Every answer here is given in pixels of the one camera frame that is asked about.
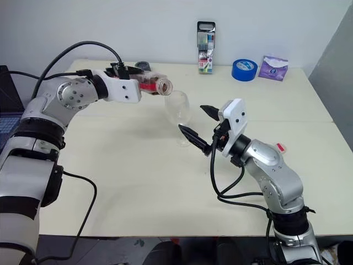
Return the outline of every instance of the wire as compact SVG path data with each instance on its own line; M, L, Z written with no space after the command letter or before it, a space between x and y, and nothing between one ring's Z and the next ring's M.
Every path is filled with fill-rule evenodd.
M39 76L35 76L35 75L31 75L30 73L26 73L26 72L20 72L20 71L6 71L6 72L2 72L0 74L0 76L6 74L6 73L9 73L11 75L21 75L21 76L28 76L28 77L31 77L31 78L34 78L34 79L39 79L40 77ZM77 73L75 72L72 72L72 73L56 73L54 75L51 75L51 76L48 76L46 78L44 78L44 80L50 80L50 79L53 79L55 77L59 77L59 76L76 76Z
M327 259L325 259L323 256L321 256L322 260L327 263L327 265L332 265L331 262L329 262Z
M4 72L0 73L0 76L5 75L7 73L12 74L12 75L28 76L28 77L31 77L34 79L39 79L39 76L34 76L34 75L31 75L30 73L25 73L25 72L20 72L20 71L4 71Z
M263 211L267 211L267 208L257 205L257 204L251 204L251 203L239 203L239 202L233 202L225 199L235 199L235 198L241 198L241 197L246 197L246 196L252 196L252 195L263 195L260 192L248 192L248 193L242 193L242 194L237 194L237 195L224 195L227 191L230 189L234 188L244 177L245 174L245 167L244 165L241 166L242 172L240 173L239 177L234 181L231 185L229 185L227 188L225 188L223 191L219 191L217 188L216 184L216 179L215 179L215 157L216 157L216 150L217 150L217 141L218 141L218 136L215 136L213 138L212 142L212 152L211 152L211 162L210 162L210 176L211 176L211 183L212 187L215 190L217 194L217 199L221 202L228 203L228 204L233 204L233 205L239 205L239 206L248 206L248 207L253 207L257 208Z
M42 81L44 80L45 76L48 74L48 72L50 71L50 69L54 66L54 64L56 64L56 62L58 60L60 60L62 57L64 57L67 53L69 53L70 51L72 51L73 49L77 48L77 47L80 47L80 46L83 46L83 45L96 45L96 46L100 46L100 47L103 47L103 48L106 48L107 50L111 51L114 56L117 58L118 62L120 64L123 64L120 56L116 53L116 51L114 51L111 47L103 44L103 43L99 43L97 41L81 41L79 43L75 43L73 45L71 45L69 48L65 49L64 51L62 51L58 56L56 56L51 62L50 64L44 69L43 73L41 74L41 76L39 77L38 81L37 81L37 84L35 85L34 87L34 90L33 90L33 94L32 94L32 97L31 99L34 99L36 96L37 96L37 93L38 93L38 90L39 90L39 87L42 83Z
M271 224L272 224L272 219L269 218L269 222L267 223L267 228L266 228L266 250L267 250L267 255L269 256L270 261L274 265L281 265L279 262L274 260L274 258L272 257L272 254L271 254L271 249L270 249L270 229L271 229Z
M50 259L55 260L55 261L66 261L66 260L68 260L68 259L70 259L70 258L72 257L72 254L73 254L73 251L74 251L74 249L75 249L75 247L76 247L77 241L78 241L78 239L79 239L79 237L80 237L80 235L81 235L81 232L82 232L82 230L83 230L83 228L84 228L84 225L86 224L86 221L87 221L87 219L88 219L88 216L89 216L89 214L90 214L90 211L92 210L93 204L94 204L95 199L96 199L96 197L97 197L97 186L94 184L93 181L91 181L91 180L88 179L88 178L79 176L79 175L75 175L75 174L68 173L68 172L66 172L66 171L64 171L63 174L65 174L65 175L67 175L67 176L69 176L69 177L79 178L79 179L83 179L84 181L89 182L89 183L93 186L93 189L94 189L93 198L92 198L92 201L91 201L91 203L90 203L90 206L89 206L89 208L88 208L88 210L87 210L86 216L85 216L84 219L83 219L82 225L81 225L81 227L79 228L78 233L77 233L77 235L76 235L76 237L75 237L75 239L74 239L74 242L73 242L73 244L72 244L72 246L71 246L69 255L66 256L66 257L47 256L47 257L44 257L44 258L41 258L41 259L37 260L37 261L36 261L37 264L40 264L40 263L45 262L45 261L48 261L48 260L50 260Z

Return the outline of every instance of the tissue box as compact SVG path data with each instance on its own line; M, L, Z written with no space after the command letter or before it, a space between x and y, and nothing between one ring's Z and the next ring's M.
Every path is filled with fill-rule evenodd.
M288 60L264 56L263 64L259 72L259 77L283 81L288 70Z

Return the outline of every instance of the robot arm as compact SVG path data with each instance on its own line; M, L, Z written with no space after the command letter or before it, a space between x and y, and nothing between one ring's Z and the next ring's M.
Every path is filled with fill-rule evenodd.
M101 70L82 72L86 77L43 82L43 94L28 104L0 153L0 264L34 262L39 209L58 197L63 167L57 160L74 115L99 99L141 99L136 79L118 79Z
M322 258L313 228L307 220L303 184L290 169L282 154L271 145L251 140L243 133L247 125L245 103L242 99L227 102L221 109L203 105L201 108L220 124L214 129L217 149L231 162L247 171L257 181L274 222L275 250L280 264L321 264ZM211 146L198 134L179 125L185 137L208 156Z

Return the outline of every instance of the wine glass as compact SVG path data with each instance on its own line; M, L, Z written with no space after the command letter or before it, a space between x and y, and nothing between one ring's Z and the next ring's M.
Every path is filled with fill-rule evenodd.
M178 144L180 146L188 146L190 142L185 138L179 130L178 125L187 126L191 119L190 103L187 95L182 91L172 91L169 96L164 98L167 118L175 125L178 132Z

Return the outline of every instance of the tape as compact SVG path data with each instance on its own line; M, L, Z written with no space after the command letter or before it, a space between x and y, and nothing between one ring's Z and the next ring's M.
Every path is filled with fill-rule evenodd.
M232 76L239 81L251 81L256 76L258 65L247 59L239 59L233 63Z

